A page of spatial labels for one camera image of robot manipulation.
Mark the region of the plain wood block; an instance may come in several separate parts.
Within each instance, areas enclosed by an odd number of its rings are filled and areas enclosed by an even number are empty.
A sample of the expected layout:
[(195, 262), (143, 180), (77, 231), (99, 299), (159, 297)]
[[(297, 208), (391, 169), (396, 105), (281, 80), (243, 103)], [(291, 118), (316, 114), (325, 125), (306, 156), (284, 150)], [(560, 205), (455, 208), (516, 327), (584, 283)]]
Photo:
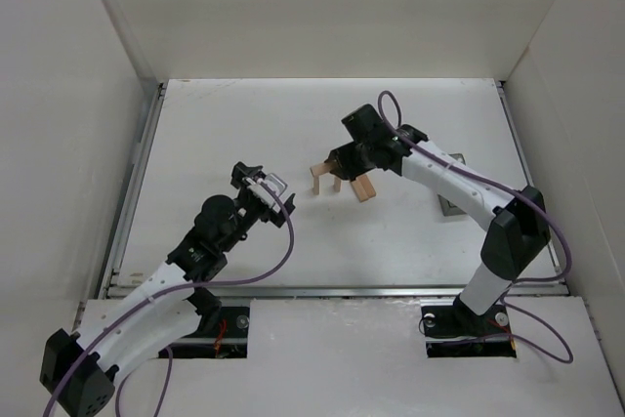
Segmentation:
[(325, 174), (331, 174), (338, 168), (338, 164), (334, 160), (318, 163), (310, 168), (311, 174), (314, 178), (319, 178)]

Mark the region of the smoky transparent plastic box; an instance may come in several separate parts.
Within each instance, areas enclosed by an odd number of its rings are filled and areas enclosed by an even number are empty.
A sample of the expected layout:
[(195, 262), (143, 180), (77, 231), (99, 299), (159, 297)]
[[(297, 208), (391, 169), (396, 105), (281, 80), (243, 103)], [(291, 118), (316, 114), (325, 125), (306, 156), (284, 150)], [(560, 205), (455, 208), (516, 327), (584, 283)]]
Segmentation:
[[(462, 164), (466, 163), (465, 157), (462, 153), (450, 153), (450, 156), (458, 160)], [(442, 197), (441, 195), (438, 195), (437, 199), (443, 217), (455, 217), (465, 215), (465, 212), (461, 208), (450, 202), (448, 199)]]

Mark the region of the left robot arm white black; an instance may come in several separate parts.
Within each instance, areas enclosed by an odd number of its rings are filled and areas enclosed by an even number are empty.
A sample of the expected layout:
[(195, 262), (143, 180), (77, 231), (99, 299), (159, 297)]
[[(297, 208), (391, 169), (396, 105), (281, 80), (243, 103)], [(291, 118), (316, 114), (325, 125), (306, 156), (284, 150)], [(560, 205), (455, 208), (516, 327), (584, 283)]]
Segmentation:
[(206, 323), (217, 323), (222, 303), (210, 291), (228, 252), (259, 222), (293, 226), (288, 185), (260, 166), (236, 163), (236, 197), (209, 197), (191, 229), (157, 270), (90, 327), (60, 329), (45, 343), (40, 382), (51, 415), (95, 416), (135, 369)]

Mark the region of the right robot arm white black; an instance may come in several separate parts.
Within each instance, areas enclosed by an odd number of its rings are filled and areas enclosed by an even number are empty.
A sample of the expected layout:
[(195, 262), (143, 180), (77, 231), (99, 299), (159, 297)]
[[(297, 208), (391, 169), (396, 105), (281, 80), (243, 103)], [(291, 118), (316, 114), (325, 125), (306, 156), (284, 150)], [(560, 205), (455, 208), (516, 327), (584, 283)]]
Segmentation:
[(525, 187), (513, 195), (473, 173), (438, 148), (416, 128), (402, 124), (391, 130), (371, 104), (342, 120), (351, 141), (328, 155), (332, 173), (354, 181), (374, 170), (390, 170), (433, 190), (469, 215), (485, 232), (480, 264), (452, 305), (436, 307), (424, 318), (436, 339), (483, 337), (495, 333), (494, 305), (551, 240), (539, 213), (542, 193)]

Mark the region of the engraved wood block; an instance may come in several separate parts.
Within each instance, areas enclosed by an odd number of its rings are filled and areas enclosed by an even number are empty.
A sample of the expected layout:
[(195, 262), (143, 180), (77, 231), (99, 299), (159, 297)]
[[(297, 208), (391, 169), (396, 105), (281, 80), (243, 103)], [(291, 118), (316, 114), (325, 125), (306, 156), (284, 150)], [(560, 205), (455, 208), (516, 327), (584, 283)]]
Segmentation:
[(351, 181), (351, 187), (360, 203), (372, 199), (377, 195), (375, 188), (366, 175), (360, 175), (355, 180)]

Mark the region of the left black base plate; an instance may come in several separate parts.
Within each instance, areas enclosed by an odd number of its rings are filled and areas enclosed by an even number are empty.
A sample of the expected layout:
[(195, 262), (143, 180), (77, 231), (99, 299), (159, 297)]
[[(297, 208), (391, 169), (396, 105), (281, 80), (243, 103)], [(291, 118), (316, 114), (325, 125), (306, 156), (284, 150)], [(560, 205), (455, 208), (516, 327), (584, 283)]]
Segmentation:
[(203, 317), (197, 329), (169, 348), (174, 359), (243, 359), (248, 355), (250, 306), (225, 305), (216, 319)]

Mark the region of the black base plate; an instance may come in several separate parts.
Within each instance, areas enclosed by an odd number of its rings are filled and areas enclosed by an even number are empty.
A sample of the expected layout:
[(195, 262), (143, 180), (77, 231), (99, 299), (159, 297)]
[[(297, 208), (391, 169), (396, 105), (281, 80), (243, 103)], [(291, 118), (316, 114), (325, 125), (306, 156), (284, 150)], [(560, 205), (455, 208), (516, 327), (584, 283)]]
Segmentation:
[(423, 305), (420, 331), (428, 358), (516, 358), (510, 319), (502, 305), (476, 315), (460, 302)]
[(225, 305), (216, 319), (203, 317), (197, 329), (169, 348), (174, 359), (243, 359), (248, 355), (250, 306)]

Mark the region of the aluminium table frame rail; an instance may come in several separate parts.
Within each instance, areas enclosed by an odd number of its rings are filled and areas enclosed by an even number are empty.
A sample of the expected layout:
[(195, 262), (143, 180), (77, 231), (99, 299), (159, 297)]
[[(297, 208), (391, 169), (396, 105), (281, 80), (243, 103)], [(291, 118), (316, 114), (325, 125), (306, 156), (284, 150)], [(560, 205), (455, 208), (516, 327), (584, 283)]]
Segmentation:
[(295, 194), (294, 231), (255, 226), (222, 279), (242, 297), (452, 296), (479, 265), (481, 229), (447, 216), (430, 189), (375, 171), (374, 198), (311, 167), (348, 134), (342, 118), (382, 90), (403, 119), (474, 170), (515, 188), (529, 180), (502, 84), (494, 79), (170, 80), (151, 108), (100, 299), (144, 282), (179, 243), (201, 203), (231, 193), (237, 162), (261, 165)]

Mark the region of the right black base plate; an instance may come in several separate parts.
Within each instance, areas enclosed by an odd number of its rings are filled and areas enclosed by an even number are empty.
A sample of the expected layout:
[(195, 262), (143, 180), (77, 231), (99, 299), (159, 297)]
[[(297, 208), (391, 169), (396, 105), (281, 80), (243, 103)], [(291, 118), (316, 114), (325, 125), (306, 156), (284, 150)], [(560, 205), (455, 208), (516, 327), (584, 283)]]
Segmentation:
[(476, 315), (460, 302), (423, 305), (420, 331), (428, 358), (516, 358), (510, 319), (502, 305)]

